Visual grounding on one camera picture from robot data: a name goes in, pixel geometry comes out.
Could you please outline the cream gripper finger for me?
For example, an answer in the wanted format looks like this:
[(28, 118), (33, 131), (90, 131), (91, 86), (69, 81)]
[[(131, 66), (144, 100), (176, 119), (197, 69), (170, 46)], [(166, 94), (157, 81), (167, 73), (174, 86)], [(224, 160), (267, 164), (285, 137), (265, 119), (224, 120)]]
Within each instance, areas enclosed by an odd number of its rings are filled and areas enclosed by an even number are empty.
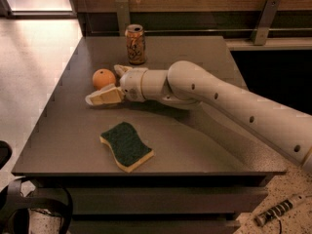
[(121, 65), (121, 64), (114, 65), (114, 70), (119, 77), (122, 77), (126, 72), (132, 69), (133, 68), (131, 66), (126, 66), (126, 65)]
[(124, 93), (113, 84), (107, 85), (85, 97), (88, 105), (98, 106), (103, 104), (116, 104), (124, 100)]

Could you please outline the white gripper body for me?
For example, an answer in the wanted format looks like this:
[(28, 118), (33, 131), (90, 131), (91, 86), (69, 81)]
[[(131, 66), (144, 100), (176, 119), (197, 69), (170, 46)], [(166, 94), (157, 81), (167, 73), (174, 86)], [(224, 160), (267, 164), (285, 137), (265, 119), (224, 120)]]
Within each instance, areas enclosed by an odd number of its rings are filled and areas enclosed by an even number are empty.
[(130, 101), (158, 100), (166, 93), (167, 71), (133, 68), (120, 79), (120, 86)]

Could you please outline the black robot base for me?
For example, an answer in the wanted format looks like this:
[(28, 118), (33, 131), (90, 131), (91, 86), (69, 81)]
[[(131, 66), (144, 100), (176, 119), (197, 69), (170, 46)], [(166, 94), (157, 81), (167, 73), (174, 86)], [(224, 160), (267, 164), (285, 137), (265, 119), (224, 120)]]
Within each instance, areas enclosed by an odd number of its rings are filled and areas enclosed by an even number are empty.
[(73, 212), (70, 193), (36, 178), (12, 180), (0, 196), (0, 234), (66, 234)]

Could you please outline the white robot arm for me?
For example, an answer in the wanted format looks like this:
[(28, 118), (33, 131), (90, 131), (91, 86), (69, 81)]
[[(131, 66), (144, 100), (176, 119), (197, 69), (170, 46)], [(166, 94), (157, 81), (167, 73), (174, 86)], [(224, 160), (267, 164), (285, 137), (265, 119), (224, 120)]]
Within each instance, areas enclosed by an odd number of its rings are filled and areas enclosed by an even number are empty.
[(311, 115), (224, 82), (186, 60), (167, 70), (116, 64), (97, 74), (102, 80), (86, 96), (89, 105), (155, 100), (188, 110), (204, 102), (312, 173)]

